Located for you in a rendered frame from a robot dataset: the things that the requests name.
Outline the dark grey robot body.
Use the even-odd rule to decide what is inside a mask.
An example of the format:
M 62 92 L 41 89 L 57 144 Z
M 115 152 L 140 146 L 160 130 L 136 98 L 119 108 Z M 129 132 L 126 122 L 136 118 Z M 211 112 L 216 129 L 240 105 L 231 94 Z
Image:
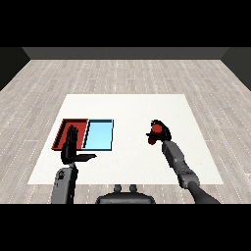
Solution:
M 155 204 L 152 196 L 139 193 L 135 184 L 129 186 L 129 192 L 122 192 L 122 186 L 116 184 L 114 191 L 99 196 L 96 204 Z

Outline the small red can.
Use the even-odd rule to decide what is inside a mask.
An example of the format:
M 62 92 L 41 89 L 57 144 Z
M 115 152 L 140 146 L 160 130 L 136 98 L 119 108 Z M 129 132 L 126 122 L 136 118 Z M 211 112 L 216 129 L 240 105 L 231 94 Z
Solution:
M 157 140 L 161 139 L 162 127 L 160 125 L 152 125 L 148 135 L 148 143 L 154 145 Z

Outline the red shallow open box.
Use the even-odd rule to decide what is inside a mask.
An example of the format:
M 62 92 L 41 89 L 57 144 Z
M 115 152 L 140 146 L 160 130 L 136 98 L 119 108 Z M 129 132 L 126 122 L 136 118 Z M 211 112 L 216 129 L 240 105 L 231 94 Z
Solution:
M 52 150 L 61 151 L 63 144 L 67 139 L 67 131 L 70 126 L 74 126 L 78 130 L 76 150 L 81 151 L 83 146 L 83 139 L 85 130 L 87 128 L 88 119 L 63 119 L 59 127 L 58 133 L 52 145 Z

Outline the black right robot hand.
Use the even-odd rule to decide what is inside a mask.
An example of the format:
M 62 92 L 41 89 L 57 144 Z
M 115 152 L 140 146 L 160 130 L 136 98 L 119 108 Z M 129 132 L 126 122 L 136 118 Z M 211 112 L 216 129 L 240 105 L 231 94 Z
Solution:
M 170 130 L 159 120 L 153 120 L 151 122 L 152 125 L 160 125 L 162 127 L 162 133 L 161 133 L 161 141 L 164 142 L 165 140 L 171 141 L 172 140 L 172 135 Z

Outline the light blue shallow open box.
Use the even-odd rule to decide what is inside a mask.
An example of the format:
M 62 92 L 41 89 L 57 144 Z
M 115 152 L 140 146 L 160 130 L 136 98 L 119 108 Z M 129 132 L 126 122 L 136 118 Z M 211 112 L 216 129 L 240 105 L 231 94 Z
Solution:
M 87 124 L 81 149 L 83 151 L 111 151 L 114 121 L 112 119 L 90 119 Z

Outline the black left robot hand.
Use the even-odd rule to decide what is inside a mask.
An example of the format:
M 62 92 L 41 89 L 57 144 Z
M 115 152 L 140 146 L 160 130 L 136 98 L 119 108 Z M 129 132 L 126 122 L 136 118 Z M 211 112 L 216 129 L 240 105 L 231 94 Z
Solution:
M 73 125 L 70 125 L 67 131 L 67 138 L 63 144 L 61 151 L 61 160 L 64 165 L 69 165 L 74 162 L 87 162 L 92 158 L 96 158 L 95 154 L 77 154 L 76 144 L 77 144 L 78 129 Z

